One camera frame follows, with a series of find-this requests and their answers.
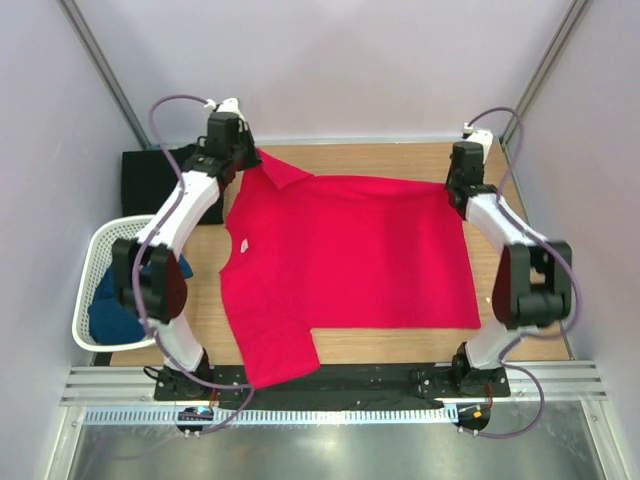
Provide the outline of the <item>red t shirt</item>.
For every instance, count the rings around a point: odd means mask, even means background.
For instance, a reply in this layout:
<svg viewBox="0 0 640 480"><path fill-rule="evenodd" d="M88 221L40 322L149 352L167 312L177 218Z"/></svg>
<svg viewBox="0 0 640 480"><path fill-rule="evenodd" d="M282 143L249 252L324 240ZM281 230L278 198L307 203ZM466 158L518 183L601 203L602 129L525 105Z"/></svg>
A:
<svg viewBox="0 0 640 480"><path fill-rule="evenodd" d="M224 310L249 382L315 372L316 329L478 329L463 222L441 183L317 176L271 155L226 227Z"/></svg>

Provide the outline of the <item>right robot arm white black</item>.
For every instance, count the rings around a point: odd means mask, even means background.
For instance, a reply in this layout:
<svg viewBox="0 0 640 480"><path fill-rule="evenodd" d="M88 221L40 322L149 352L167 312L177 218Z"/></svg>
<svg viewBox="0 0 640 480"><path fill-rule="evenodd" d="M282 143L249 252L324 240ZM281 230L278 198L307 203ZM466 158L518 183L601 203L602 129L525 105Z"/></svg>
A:
<svg viewBox="0 0 640 480"><path fill-rule="evenodd" d="M469 138L453 144L445 182L449 203L500 255L491 296L493 319L452 358L453 388L471 396L495 380L506 354L526 336L571 311L572 251L532 230L498 189L484 182L489 147Z"/></svg>

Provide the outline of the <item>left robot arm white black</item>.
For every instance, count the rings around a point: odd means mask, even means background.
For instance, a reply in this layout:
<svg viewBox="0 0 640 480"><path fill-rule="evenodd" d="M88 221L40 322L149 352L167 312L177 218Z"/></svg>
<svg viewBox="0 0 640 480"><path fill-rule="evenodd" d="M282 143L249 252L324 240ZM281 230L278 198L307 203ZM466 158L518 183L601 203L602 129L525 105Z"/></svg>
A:
<svg viewBox="0 0 640 480"><path fill-rule="evenodd" d="M180 256L201 217L236 173L261 163L238 101L229 98L209 107L206 134L183 166L161 147L176 174L174 190L134 238L120 238L112 246L116 299L136 314L168 368L180 372L177 387L193 400L204 398L217 385L211 380L206 351L186 320L188 289Z"/></svg>

